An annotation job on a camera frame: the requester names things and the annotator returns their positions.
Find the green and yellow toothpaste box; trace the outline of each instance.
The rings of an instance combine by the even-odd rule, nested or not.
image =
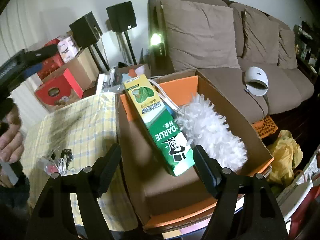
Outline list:
[[[172,175],[193,166],[193,152],[164,103],[145,75],[124,82],[126,92],[160,149]]]

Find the brown pillow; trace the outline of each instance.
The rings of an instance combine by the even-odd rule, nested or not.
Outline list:
[[[233,8],[161,0],[168,50],[175,71],[240,68],[236,57]]]
[[[294,50],[294,32],[279,28],[279,61],[278,66],[283,69],[298,67]]]
[[[278,63],[279,24],[246,8],[243,15],[244,55],[257,63]]]

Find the yellow plaid cloth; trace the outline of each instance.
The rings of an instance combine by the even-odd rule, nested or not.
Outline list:
[[[82,99],[49,114],[32,127],[25,140],[21,159],[30,180],[29,204],[32,208],[46,184],[49,175],[36,165],[37,159],[59,147],[71,149],[73,161],[67,175],[92,166],[116,142],[116,96],[102,93]],[[133,207],[126,194],[118,167],[108,191],[98,199],[110,230],[129,231],[138,226]],[[71,194],[71,205],[76,225],[83,225],[76,194]]]

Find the white fluffy duster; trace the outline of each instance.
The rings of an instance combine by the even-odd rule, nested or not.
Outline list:
[[[210,158],[216,159],[222,168],[239,170],[247,161],[244,143],[228,130],[226,117],[217,114],[204,100],[204,95],[196,94],[189,104],[177,113],[176,123],[187,136],[192,146],[202,145]]]

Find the speaker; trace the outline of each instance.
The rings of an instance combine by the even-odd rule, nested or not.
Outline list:
[[[102,36],[102,31],[92,12],[77,19],[69,27],[77,45],[83,49],[97,43]]]
[[[137,27],[131,1],[110,6],[107,8],[107,13],[113,32],[123,33]]]

